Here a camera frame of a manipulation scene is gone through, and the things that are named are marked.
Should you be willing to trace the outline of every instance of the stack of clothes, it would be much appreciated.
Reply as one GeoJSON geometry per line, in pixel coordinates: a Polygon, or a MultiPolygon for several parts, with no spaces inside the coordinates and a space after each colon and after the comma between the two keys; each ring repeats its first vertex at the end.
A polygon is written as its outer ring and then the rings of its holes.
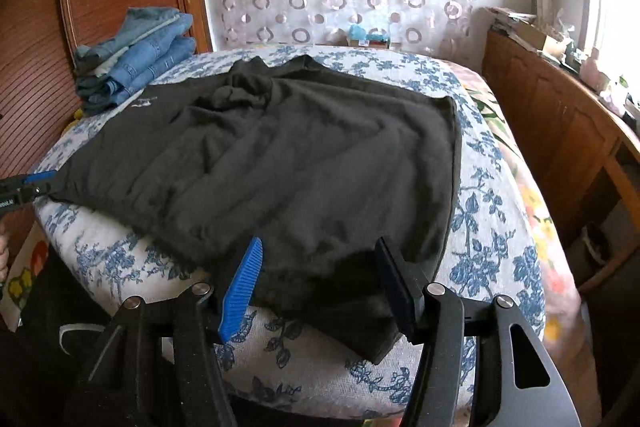
{"type": "Polygon", "coordinates": [[[196,41],[183,37],[193,16],[177,8],[129,8],[114,38],[78,46],[76,93],[91,116],[116,107],[161,74],[193,55],[196,41]]]}

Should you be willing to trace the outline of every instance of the window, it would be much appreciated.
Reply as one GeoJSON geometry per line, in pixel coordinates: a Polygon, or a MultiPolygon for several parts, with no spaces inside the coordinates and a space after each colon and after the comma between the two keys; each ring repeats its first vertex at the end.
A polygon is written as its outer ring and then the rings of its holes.
{"type": "Polygon", "coordinates": [[[602,0],[602,6],[598,65],[611,80],[624,76],[632,94],[636,95],[634,99],[639,100],[640,0],[602,0]]]}
{"type": "Polygon", "coordinates": [[[640,0],[585,0],[580,42],[586,52],[600,50],[598,66],[611,80],[623,76],[635,100],[640,100],[638,34],[640,0]]]}

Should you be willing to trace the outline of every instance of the mattress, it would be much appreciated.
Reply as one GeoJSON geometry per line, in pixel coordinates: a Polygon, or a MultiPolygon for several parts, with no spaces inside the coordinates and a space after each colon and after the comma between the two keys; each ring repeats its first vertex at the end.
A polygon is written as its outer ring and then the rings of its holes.
{"type": "MultiPolygon", "coordinates": [[[[196,55],[156,83],[221,73],[236,60],[255,55],[274,66],[301,54],[334,70],[455,100],[463,135],[461,182],[435,280],[474,299],[490,299],[498,293],[513,296],[542,336],[545,297],[526,206],[498,141],[448,64],[386,50],[272,46],[196,55]]],[[[138,93],[118,109],[82,120],[52,147],[36,170],[59,168],[126,105],[145,103],[138,93]]],[[[207,276],[200,268],[179,266],[153,237],[100,212],[47,198],[34,206],[47,238],[110,314],[130,295],[146,301],[171,298],[207,276]]],[[[382,363],[372,365],[301,321],[250,307],[241,330],[216,354],[230,393],[306,415],[370,418],[404,410],[421,349],[402,338],[382,363]]],[[[468,421],[474,360],[474,341],[466,339],[457,416],[462,425],[468,421]]]]}

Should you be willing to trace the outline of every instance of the white logo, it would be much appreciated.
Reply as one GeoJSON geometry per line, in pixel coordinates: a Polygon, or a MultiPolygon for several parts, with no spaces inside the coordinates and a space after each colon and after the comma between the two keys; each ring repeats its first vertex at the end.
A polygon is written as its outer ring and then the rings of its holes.
{"type": "Polygon", "coordinates": [[[151,105],[151,101],[155,100],[157,96],[153,98],[139,98],[135,102],[133,102],[129,107],[148,107],[151,105]]]}

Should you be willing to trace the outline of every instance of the metal bolt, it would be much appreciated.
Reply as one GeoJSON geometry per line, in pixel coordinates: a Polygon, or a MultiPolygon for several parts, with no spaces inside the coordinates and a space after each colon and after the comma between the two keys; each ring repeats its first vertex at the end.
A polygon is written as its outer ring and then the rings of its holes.
{"type": "Polygon", "coordinates": [[[511,308],[513,306],[513,299],[508,295],[498,295],[495,301],[500,308],[511,308]]]}
{"type": "Polygon", "coordinates": [[[194,295],[206,295],[209,293],[211,286],[209,286],[206,282],[196,282],[192,287],[191,291],[194,295]]]}
{"type": "Polygon", "coordinates": [[[126,301],[124,301],[124,307],[127,310],[135,310],[138,306],[140,306],[141,302],[142,299],[140,297],[138,297],[137,295],[132,295],[126,301]]]}
{"type": "Polygon", "coordinates": [[[427,286],[427,291],[431,295],[444,295],[445,287],[439,282],[432,282],[427,286]]]}

